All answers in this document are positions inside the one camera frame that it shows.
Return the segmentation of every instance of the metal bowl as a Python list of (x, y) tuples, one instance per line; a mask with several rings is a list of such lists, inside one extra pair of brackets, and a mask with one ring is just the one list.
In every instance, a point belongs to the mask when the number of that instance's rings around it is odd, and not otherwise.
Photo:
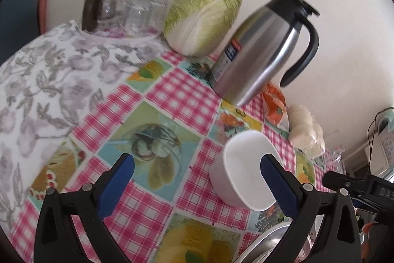
[[(243, 252), (239, 258), (234, 263), (258, 263), (263, 262), (269, 253), (275, 248), (279, 243), (280, 239), (286, 233), (291, 222), (279, 223), (263, 234), (261, 234), (257, 240), (255, 240), (246, 250)], [(312, 248), (311, 238), (308, 236), (302, 247), (302, 252), (304, 256), (308, 256)]]

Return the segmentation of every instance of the black cable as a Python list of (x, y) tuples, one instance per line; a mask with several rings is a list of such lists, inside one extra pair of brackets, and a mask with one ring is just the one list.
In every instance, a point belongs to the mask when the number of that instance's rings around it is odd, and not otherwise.
[[(379, 114), (382, 114), (382, 113), (388, 111), (389, 109), (394, 109), (394, 107), (387, 107), (387, 108), (385, 108), (384, 110), (378, 112), (378, 113), (375, 115), (375, 118), (374, 118), (374, 120), (372, 121), (371, 125), (369, 125), (369, 127), (368, 127), (368, 130), (367, 130), (367, 137), (368, 137), (368, 145), (369, 145), (369, 148), (370, 148), (370, 159), (369, 159), (369, 162), (368, 162), (368, 170), (367, 170), (367, 173), (365, 174), (364, 178), (365, 178), (368, 174), (371, 173), (371, 157), (372, 157), (372, 148), (374, 147), (374, 138), (375, 138), (375, 132), (376, 132), (376, 119), (378, 118)], [(374, 124), (374, 132), (373, 132), (373, 134), (372, 134), (372, 143), (371, 143), (370, 137), (369, 137), (369, 131), (370, 131), (370, 129), (371, 129), (372, 124)]]

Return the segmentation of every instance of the screw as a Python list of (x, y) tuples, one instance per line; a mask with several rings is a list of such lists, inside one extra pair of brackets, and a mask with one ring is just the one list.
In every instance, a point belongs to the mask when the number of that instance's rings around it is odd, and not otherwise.
[(82, 185), (82, 190), (83, 191), (90, 191), (93, 188), (93, 184), (92, 183), (86, 183)]
[(47, 195), (52, 195), (55, 192), (55, 189), (53, 187), (47, 188), (46, 194)]
[(305, 183), (305, 184), (303, 185), (303, 187), (304, 187), (304, 190), (306, 190), (306, 191), (308, 191), (308, 192), (313, 191), (313, 186), (312, 186), (312, 184)]
[(339, 190), (339, 192), (340, 192), (343, 196), (346, 196), (346, 195), (349, 194), (349, 192), (348, 192), (347, 189), (345, 189), (345, 188), (341, 188), (341, 189)]

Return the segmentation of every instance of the orange package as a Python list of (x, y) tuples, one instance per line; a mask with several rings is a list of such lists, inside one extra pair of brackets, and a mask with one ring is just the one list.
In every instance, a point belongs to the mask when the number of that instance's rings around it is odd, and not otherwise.
[(271, 123), (277, 126), (282, 120), (283, 114), (286, 113), (286, 101), (280, 89), (269, 82), (262, 89), (263, 95), (263, 114)]

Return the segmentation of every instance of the floral cloth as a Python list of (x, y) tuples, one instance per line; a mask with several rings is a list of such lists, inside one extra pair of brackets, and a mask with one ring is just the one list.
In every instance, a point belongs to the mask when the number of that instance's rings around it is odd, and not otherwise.
[(98, 44), (72, 20), (0, 67), (0, 224), (6, 234), (34, 178), (72, 129), (167, 46), (159, 38), (138, 47)]

